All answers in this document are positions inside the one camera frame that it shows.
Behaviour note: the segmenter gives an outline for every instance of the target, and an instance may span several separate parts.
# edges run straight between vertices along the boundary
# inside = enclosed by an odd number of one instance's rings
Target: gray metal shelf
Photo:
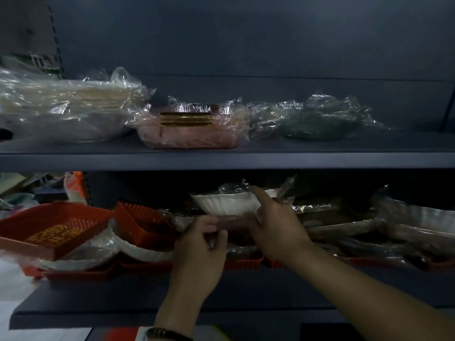
[[[356,168],[455,168],[455,135],[390,131],[342,141],[252,141],[228,150],[151,150],[137,135],[88,144],[0,143],[0,172]]]
[[[455,272],[360,269],[438,309],[455,312]],[[167,275],[122,275],[105,283],[44,281],[14,310],[9,326],[33,329],[151,325],[167,292],[168,279]],[[198,323],[253,323],[264,318],[298,324],[345,322],[329,301],[290,270],[263,266],[224,272],[204,303]]]

